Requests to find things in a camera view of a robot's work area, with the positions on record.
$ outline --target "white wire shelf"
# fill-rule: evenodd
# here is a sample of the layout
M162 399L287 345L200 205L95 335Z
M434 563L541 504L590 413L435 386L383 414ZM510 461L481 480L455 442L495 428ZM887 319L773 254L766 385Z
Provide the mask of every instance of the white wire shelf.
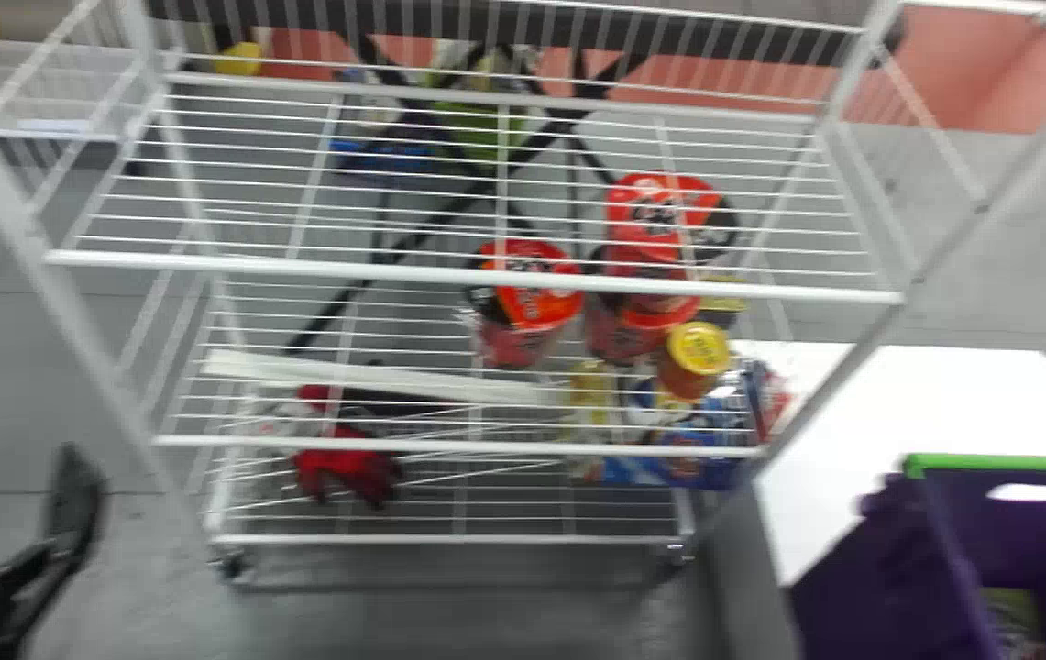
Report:
M608 367L602 381L573 388L572 375L590 359L578 318L565 327L552 355L535 367L492 368L485 367L472 342L458 289L374 286L347 305L334 325L312 331L316 343L301 358L308 364L321 364L324 379L275 380L266 370L267 356L282 355L291 339L320 312L323 301L346 287L233 279L226 289L229 296L208 305L203 324L196 329L159 430L159 446L735 458L753 458L763 451L742 396L728 396L723 411L693 422L696 430L723 438L719 447L642 446L640 439L647 431L674 429L673 422L682 417L680 405L634 408L653 373L642 362L634 367ZM230 306L234 312L225 312ZM760 325L758 331L772 329ZM744 338L753 334L752 317L748 315L732 334ZM226 374L230 372L211 367L226 350L255 356L257 374ZM786 367L786 352L775 348L773 359L779 363L775 367ZM403 373L405 380L413 377L429 383L435 393L388 396L379 386L350 382L345 384L350 388L334 389L331 400L321 402L318 424L301 427L296 437L257 434L258 427L283 418L280 406L300 402L297 386L338 383L328 379L331 365L373 362ZM455 375L469 377L475 388L442 383ZM494 388L522 391L543 403L522 396L486 396ZM574 396L581 397L573 401ZM585 401L583 396L592 400L576 403ZM606 414L605 426L590 416L590 410ZM374 429L374 437L331 438L334 424L343 418L349 426ZM623 447L606 449L612 442Z
M737 213L735 243L689 271L698 280L742 281L695 281L708 293L901 301L835 163L795 121L725 112L709 118L596 112L576 122L578 137L598 157L594 166L564 139L568 127L547 124L547 110L523 105L527 97L493 95L515 104L497 108L435 106L429 113L435 118L427 120L389 110L396 104L379 93L393 92L175 89L162 104L167 117L146 118L144 138L124 152L128 161L144 164L142 175L126 175L122 163L112 167L48 259L470 281L479 275L468 263L482 244L539 237L564 250L564 260L593 272L634 264L593 258L614 180L664 172L698 177ZM435 97L445 99L444 93ZM169 129L173 121L178 130ZM431 121L446 127L434 130ZM370 152L346 153L355 150ZM685 201L677 208L714 210ZM682 231L691 244L703 230ZM380 259L369 263L376 255ZM424 259L448 270L430 275L419 268ZM522 283L519 275L488 277ZM651 287L651 280L615 279L611 289L608 280L560 282Z
M350 493L316 502L282 456L225 452L209 470L204 510L213 543L669 544L679 501L651 485L574 484L550 456L409 454L396 498L376 510Z

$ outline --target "white plastic strip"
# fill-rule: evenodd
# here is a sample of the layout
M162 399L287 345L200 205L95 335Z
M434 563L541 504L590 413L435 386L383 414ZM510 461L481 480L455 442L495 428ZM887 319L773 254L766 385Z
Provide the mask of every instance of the white plastic strip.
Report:
M201 373L233 375L254 381L287 383L322 383L351 385L355 388L409 396L444 396L449 401L470 403L506 403L540 406L565 405L560 393L551 394L531 388L525 383L485 381L469 375L423 373L406 368L369 367L363 364L342 364L305 360L300 357L255 355L244 351L212 349L204 357Z

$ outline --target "red glove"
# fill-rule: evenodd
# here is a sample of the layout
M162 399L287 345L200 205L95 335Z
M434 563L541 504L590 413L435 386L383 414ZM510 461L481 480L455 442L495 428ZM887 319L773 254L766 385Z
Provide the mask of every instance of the red glove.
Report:
M300 386L296 396L312 402L312 408L326 411L324 401L331 397L328 385ZM366 434L336 422L336 438L365 438ZM394 496L393 481L403 477L403 470L392 455L365 450L301 450L293 456L301 491L320 504L326 502L325 479L331 476L367 502L372 508L383 508Z

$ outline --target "pink wall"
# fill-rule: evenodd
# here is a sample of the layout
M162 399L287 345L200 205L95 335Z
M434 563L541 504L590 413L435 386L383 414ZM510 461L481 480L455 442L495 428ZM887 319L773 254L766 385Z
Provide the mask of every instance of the pink wall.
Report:
M1046 29L1032 18L1004 14L917 7L907 9L907 40L896 63L926 107L946 129L983 130L997 133L1032 133L1046 121ZM431 41L419 38L377 37L385 51L399 62L426 66ZM354 55L334 33L313 30L275 29L271 42L275 58L354 62ZM614 53L587 51L590 74L615 59ZM540 59L539 75L568 77L569 53L549 48ZM263 75L328 79L329 67L299 64L266 64ZM804 99L820 97L835 78L827 67L797 64L741 63L673 55L654 55L627 78L628 83L724 91L752 96L750 99L706 97L692 93L647 92L616 89L616 100L650 104L683 104L812 112ZM546 84L548 93L566 96L570 86ZM753 96L783 97L763 100ZM846 116L852 121L911 123L899 112L890 81L882 71L867 71Z

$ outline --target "jar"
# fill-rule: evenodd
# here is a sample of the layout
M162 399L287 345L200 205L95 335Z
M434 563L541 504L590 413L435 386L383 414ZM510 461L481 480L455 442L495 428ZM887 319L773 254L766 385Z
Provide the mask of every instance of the jar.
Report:
M683 322L669 331L657 355L657 380L674 396L702 401L730 363L724 331L711 322Z

